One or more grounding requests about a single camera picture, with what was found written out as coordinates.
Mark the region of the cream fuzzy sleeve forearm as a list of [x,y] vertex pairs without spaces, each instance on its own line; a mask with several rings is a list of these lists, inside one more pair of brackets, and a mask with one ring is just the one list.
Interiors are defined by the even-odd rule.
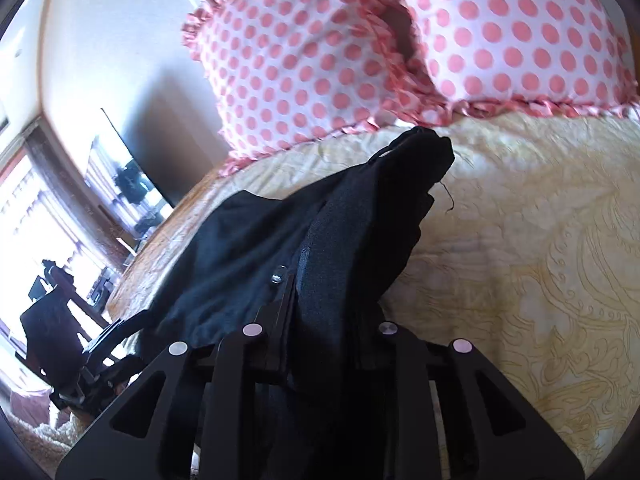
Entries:
[[46,424],[33,427],[13,414],[8,415],[8,421],[30,457],[53,479],[62,459],[87,431],[93,418],[72,412],[70,419],[58,428]]

